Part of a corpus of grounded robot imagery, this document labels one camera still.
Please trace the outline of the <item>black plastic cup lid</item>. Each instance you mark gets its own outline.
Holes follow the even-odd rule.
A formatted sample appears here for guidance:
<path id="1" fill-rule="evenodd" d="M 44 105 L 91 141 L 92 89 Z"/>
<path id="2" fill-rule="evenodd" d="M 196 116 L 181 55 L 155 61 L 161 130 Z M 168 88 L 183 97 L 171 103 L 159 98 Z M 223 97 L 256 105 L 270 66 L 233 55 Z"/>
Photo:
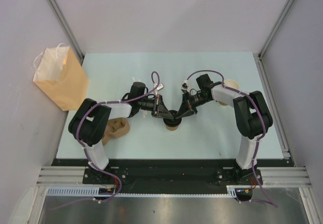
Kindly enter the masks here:
<path id="1" fill-rule="evenodd" d="M 176 114 L 178 113 L 176 110 L 170 110 L 170 113 L 172 114 L 173 118 L 172 119 L 163 119 L 163 122 L 168 127 L 172 127 L 172 128 L 178 127 L 181 124 L 182 119 L 175 118 Z"/>

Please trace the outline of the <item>single brown paper cup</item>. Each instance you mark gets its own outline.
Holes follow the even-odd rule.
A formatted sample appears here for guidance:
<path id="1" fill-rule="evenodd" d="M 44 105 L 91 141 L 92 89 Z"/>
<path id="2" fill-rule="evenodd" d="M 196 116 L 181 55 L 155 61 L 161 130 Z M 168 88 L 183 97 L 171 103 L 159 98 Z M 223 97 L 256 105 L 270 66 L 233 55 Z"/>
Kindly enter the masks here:
<path id="1" fill-rule="evenodd" d="M 178 129 L 179 126 L 169 126 L 169 125 L 166 125 L 166 128 L 169 130 L 169 131 L 175 131 Z"/>

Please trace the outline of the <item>brown paper bag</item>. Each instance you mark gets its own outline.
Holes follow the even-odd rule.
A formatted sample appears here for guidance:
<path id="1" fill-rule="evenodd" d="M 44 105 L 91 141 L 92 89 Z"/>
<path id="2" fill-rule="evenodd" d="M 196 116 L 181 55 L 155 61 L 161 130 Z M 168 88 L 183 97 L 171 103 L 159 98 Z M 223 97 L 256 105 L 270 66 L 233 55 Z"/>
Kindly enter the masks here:
<path id="1" fill-rule="evenodd" d="M 72 48 L 47 47 L 33 62 L 33 82 L 61 110 L 77 110 L 84 101 L 88 78 Z"/>

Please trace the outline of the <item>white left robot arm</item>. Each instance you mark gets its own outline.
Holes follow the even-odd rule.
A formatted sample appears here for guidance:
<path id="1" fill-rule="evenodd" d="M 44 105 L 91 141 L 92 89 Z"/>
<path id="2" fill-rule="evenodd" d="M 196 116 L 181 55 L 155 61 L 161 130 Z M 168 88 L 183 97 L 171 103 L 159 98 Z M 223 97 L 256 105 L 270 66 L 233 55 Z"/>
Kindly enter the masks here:
<path id="1" fill-rule="evenodd" d="M 174 119 L 160 94 L 146 92 L 144 83 L 134 82 L 120 102 L 98 104 L 85 99 L 70 121 L 68 131 L 82 145 L 88 164 L 95 169 L 93 176 L 100 183 L 107 183 L 112 177 L 111 170 L 106 168 L 109 159 L 102 142 L 108 121 L 133 117 L 141 109 L 150 111 L 155 118 Z"/>

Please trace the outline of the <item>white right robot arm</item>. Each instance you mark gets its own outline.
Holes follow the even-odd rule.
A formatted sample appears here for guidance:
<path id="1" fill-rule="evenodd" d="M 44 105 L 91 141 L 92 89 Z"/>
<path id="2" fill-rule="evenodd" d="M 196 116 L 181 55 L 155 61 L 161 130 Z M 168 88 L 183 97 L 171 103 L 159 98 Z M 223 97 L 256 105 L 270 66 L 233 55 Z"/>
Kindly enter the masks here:
<path id="1" fill-rule="evenodd" d="M 224 83 L 224 78 L 213 82 L 208 74 L 196 78 L 199 90 L 190 94 L 188 80 L 184 81 L 181 90 L 182 103 L 175 115 L 181 119 L 197 114 L 197 107 L 210 102 L 222 102 L 234 109 L 241 143 L 236 163 L 239 168 L 233 171 L 233 179 L 238 184 L 245 184 L 251 178 L 250 170 L 256 168 L 257 152 L 260 141 L 273 125 L 273 118 L 260 91 L 245 93 Z"/>

